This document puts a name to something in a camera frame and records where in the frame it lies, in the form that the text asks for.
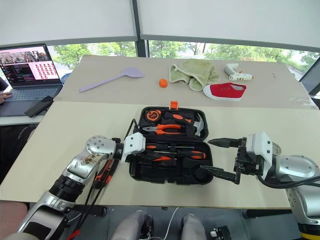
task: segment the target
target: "person's hand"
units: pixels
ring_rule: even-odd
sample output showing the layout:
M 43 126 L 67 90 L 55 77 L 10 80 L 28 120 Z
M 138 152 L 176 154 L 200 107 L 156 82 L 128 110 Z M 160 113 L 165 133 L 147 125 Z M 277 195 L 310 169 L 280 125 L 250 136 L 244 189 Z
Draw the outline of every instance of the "person's hand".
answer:
M 3 104 L 7 98 L 11 98 L 12 95 L 10 92 L 2 92 L 0 93 L 0 104 Z

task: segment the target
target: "towel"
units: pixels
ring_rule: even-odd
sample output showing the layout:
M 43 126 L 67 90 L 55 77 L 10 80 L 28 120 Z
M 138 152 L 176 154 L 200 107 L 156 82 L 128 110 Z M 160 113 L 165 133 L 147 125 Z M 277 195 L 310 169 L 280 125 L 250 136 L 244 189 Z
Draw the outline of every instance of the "towel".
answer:
M 207 84 L 219 82 L 219 74 L 209 60 L 188 59 L 169 68 L 169 82 L 184 81 L 194 91 L 201 91 Z

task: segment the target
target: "smartphone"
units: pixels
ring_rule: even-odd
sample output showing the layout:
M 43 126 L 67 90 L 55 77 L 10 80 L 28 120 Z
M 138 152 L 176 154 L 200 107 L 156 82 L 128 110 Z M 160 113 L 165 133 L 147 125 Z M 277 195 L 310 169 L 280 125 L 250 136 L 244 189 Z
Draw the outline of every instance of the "smartphone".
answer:
M 26 112 L 24 112 L 25 115 L 32 118 L 33 116 L 39 114 L 42 110 L 49 107 L 54 102 L 54 99 L 51 96 L 46 96 L 41 101 L 37 102 L 36 105 L 29 108 Z

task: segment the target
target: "tree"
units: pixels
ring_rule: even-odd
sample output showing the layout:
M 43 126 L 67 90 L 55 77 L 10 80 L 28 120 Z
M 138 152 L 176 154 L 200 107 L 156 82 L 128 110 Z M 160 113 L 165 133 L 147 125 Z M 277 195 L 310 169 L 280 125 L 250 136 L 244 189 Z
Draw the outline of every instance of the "tree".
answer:
M 113 52 L 116 56 L 136 57 L 136 46 L 132 41 L 119 41 L 112 43 Z
M 305 63 L 303 66 L 304 70 L 307 71 L 314 62 L 320 58 L 319 52 L 311 52 L 311 51 L 300 51 L 300 54 L 304 54 L 304 56 L 301 57 L 301 61 Z
M 96 45 L 96 53 L 109 56 L 113 52 L 113 46 L 110 42 L 100 42 Z
M 293 50 L 273 47 L 211 44 L 208 51 L 205 53 L 205 58 L 214 60 L 280 62 L 303 73 L 309 68 L 309 62 L 311 64 L 315 62 L 316 57 L 313 55 L 314 52 L 309 55 L 307 54 L 305 58 L 302 57 L 302 61 L 305 61 L 307 64 L 299 64 L 293 61 L 291 59 L 293 53 Z
M 193 55 L 197 55 L 200 51 L 200 42 L 188 42 L 187 47 L 192 50 Z
M 179 41 L 149 41 L 150 56 L 155 58 L 174 59 L 178 52 L 185 52 L 186 45 Z
M 91 54 L 88 44 L 55 45 L 53 49 L 57 53 L 53 60 L 69 69 L 74 69 L 83 55 Z

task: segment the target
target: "red canvas shoe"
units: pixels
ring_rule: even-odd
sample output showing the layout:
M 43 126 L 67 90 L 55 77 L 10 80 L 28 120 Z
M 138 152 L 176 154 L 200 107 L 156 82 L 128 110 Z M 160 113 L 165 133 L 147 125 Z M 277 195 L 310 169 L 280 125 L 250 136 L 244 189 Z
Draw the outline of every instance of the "red canvas shoe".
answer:
M 246 85 L 228 82 L 207 85 L 203 88 L 203 93 L 210 99 L 236 102 L 242 99 L 246 88 Z

